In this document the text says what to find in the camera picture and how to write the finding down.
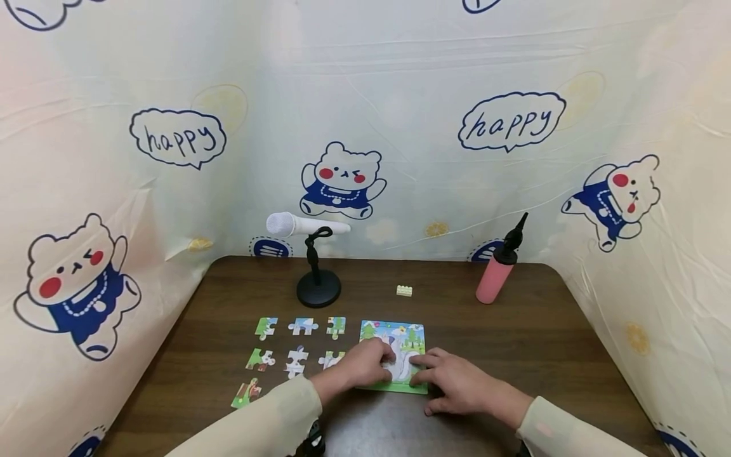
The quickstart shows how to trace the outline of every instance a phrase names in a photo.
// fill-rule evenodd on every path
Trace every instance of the white microphone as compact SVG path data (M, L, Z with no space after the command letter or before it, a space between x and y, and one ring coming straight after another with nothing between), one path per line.
M320 227L329 227L333 235L348 233L350 226L343 222L320 221L298 217L292 213L274 213L267 218L267 231L272 235L288 237L292 235L311 235Z

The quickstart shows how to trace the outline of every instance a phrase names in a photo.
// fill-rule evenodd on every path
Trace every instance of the small white block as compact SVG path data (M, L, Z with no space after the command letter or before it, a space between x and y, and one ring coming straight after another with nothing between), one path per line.
M396 295L401 295L402 297L411 297L413 292L414 292L413 287L396 286Z

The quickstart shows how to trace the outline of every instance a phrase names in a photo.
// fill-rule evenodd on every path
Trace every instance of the puzzle picture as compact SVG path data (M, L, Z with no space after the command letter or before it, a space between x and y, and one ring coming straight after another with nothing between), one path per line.
M305 332L305 335L311 335L313 330L317 330L319 325L314 323L312 317L298 317L295 321L287 327L292 331L292 335L298 336L300 331Z
M231 406L239 409L259 398L262 388L257 387L258 382L259 380L257 378L252 378L251 382L243 383L241 387L238 388L238 392L231 402Z
M420 370L410 364L409 359L413 355L426 353L424 326L404 322L362 321L360 341L373 337L380 338L391 346L393 353L396 354L396 362L382 364L383 368L391 372L393 377L391 382L382 382L367 389L426 395L426 384L415 387L409 385L412 376Z
M327 334L332 335L333 339L345 333L345 317L328 317L327 323L332 324L332 327L327 328Z
M305 352L304 346L300 345L296 351L289 351L289 355L287 357L292 359L292 362L288 363L284 367L284 370L289 372L289 374L287 375L289 379L292 379L293 377L297 376L298 374L302 374L305 371L305 367L300 363L300 360L307 360L307 357L309 357L309 353Z
M258 335L261 341L266 340L267 336L274 334L272 325L276 324L277 321L279 321L279 319L276 317L262 317L259 319L254 335Z
M342 359L344 355L345 355L345 352L340 351L340 352L338 352L338 357L334 357L333 351L327 351L325 353L324 357L317 359L317 363L322 365L322 369L325 370L325 369L328 369L331 366L335 365L337 362L339 362L340 359Z
M253 370L255 365L258 365L259 367L257 370L259 371L265 371L267 369L267 366L272 366L276 363L276 360L272 358L272 352L266 351L264 354L262 354L262 350L258 347L255 347L254 350L251 352L251 357L249 357L249 362L246 363L246 369L247 370Z

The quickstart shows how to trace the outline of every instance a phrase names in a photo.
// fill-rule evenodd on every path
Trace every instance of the pink air pump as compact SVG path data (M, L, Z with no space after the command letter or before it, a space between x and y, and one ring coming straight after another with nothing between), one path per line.
M482 303L490 304L495 301L507 276L518 262L518 254L515 253L515 250L523 243L523 225L527 218L528 213L525 213L518 225L505 235L503 245L493 252L493 258L488 263L480 285L477 286L477 293L475 293L477 300Z

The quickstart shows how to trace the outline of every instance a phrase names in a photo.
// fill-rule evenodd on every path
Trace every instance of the fabric backdrop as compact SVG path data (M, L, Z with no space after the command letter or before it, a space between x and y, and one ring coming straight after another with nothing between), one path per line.
M561 273L663 440L731 445L725 0L5 0L0 448L86 456L224 255Z

